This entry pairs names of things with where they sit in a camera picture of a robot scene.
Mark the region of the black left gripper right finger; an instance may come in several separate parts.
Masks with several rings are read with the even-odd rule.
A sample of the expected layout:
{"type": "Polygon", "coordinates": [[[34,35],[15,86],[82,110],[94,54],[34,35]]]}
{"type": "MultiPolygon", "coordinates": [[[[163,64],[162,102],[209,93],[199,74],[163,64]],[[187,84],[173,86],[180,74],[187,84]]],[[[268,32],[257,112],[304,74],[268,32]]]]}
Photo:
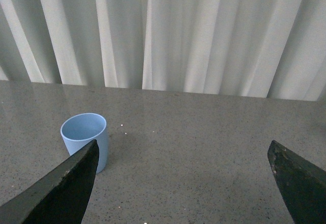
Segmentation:
{"type": "Polygon", "coordinates": [[[268,161],[294,223],[325,223],[325,171],[277,141],[268,161]]]}

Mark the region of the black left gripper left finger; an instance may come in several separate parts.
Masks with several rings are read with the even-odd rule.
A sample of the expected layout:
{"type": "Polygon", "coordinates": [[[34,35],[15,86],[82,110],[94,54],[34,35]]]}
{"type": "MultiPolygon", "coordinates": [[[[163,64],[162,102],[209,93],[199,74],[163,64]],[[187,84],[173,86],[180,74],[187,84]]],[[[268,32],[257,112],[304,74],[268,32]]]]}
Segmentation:
{"type": "Polygon", "coordinates": [[[81,223],[93,189],[99,147],[92,140],[1,206],[1,223],[81,223]]]}

